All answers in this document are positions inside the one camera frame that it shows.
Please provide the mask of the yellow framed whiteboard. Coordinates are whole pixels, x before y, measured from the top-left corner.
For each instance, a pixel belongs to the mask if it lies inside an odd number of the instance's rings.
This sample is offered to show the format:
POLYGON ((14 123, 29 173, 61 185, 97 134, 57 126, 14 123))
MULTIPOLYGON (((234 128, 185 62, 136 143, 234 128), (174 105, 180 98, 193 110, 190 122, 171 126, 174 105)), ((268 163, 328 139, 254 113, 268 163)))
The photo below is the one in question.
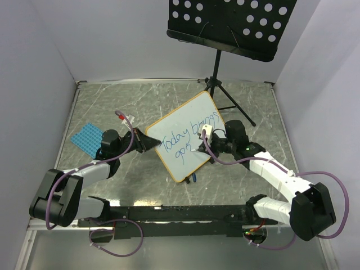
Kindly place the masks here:
POLYGON ((155 148, 173 180, 185 180, 203 166, 207 155, 191 152, 198 149, 202 140, 198 130, 201 124, 210 124, 216 134, 224 137, 224 121, 208 92, 201 92, 183 105, 147 127, 145 134, 161 144, 155 148))

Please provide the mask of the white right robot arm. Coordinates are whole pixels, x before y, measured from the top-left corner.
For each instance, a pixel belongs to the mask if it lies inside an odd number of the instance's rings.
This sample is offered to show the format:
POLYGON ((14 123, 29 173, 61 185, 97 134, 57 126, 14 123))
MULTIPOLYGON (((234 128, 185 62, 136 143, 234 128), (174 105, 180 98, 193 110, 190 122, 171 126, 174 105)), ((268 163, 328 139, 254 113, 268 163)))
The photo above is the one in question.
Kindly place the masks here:
POLYGON ((241 121, 226 122, 223 132, 224 137, 220 138, 210 124, 200 125, 198 135, 202 144, 198 151, 210 155, 218 163, 221 162, 219 154, 231 154, 233 165, 243 165, 259 175, 286 199, 278 201, 266 195, 252 197, 245 211, 250 223, 271 219, 289 225, 298 237, 309 241, 336 222, 330 193, 324 184, 302 179, 260 144, 251 142, 241 121))

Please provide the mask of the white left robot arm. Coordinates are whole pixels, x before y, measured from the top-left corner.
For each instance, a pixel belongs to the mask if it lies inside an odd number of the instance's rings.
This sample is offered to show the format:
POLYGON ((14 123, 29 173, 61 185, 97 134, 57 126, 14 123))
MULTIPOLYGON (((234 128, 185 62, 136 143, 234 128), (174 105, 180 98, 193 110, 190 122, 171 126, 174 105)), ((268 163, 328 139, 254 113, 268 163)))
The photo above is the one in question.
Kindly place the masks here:
POLYGON ((132 128, 121 137, 116 130, 102 134, 96 158, 89 164, 70 170, 48 170, 29 207, 29 215, 45 221, 49 230, 67 227, 76 219, 91 218, 98 226, 111 219, 109 201, 82 196, 82 190, 96 182, 111 178, 120 167, 120 157, 137 151, 144 153, 161 145, 161 141, 132 128))

